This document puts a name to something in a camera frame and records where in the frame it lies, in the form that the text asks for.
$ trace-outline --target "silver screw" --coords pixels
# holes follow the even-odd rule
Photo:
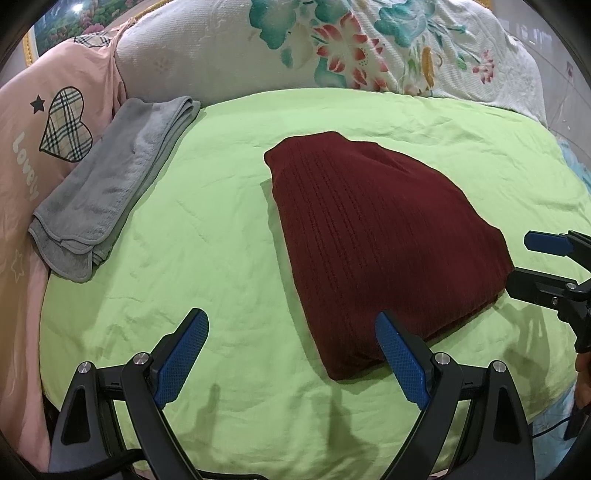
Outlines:
[[[90,367],[92,367],[90,362],[82,362],[80,365],[78,365],[78,372],[85,374],[90,370]]]
[[[507,370],[507,366],[500,360],[495,360],[492,363],[492,368],[498,371],[500,374]]]
[[[439,365],[447,365],[449,362],[452,361],[452,359],[449,357],[448,354],[443,353],[443,352],[438,352],[435,354],[435,361]]]
[[[150,358],[150,356],[146,352],[136,353],[134,363],[136,365],[143,365],[148,361],[148,358]]]

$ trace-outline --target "light green fabric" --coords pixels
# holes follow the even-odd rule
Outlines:
[[[90,282],[51,277],[41,323],[49,399],[61,405],[79,362],[122,364],[200,307],[209,338],[165,409],[198,468],[271,480],[379,478],[418,409],[387,367],[357,380],[328,379],[263,161],[286,137],[328,130],[443,172],[503,231],[515,265],[584,279],[569,259],[523,246],[529,229],[591,232],[591,197],[536,122],[475,103],[389,93],[253,95],[199,113]],[[505,361],[530,419],[572,383],[573,339],[554,312],[504,295],[433,349],[466,364]],[[124,408],[119,415],[131,445]],[[453,439],[460,430],[454,425]]]

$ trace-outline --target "cable knit pattern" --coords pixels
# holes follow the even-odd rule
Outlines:
[[[495,301],[513,269],[501,231],[447,177],[335,132],[265,154],[294,282],[329,376],[384,360],[374,319],[392,309],[430,339]]]

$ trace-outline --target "folded gray towel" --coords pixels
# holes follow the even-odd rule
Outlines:
[[[127,100],[88,155],[33,213],[29,233],[50,268],[84,282],[156,179],[199,102]]]

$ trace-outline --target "blue gripper pad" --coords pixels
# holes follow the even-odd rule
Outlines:
[[[208,333],[209,321],[205,312],[201,311],[158,372],[158,390],[154,394],[154,401],[159,408],[177,399]]]
[[[528,232],[525,234],[524,245],[532,252],[566,257],[573,252],[573,244],[564,235],[552,233]]]
[[[383,313],[375,319],[375,335],[407,400],[425,410],[430,400],[425,372]]]

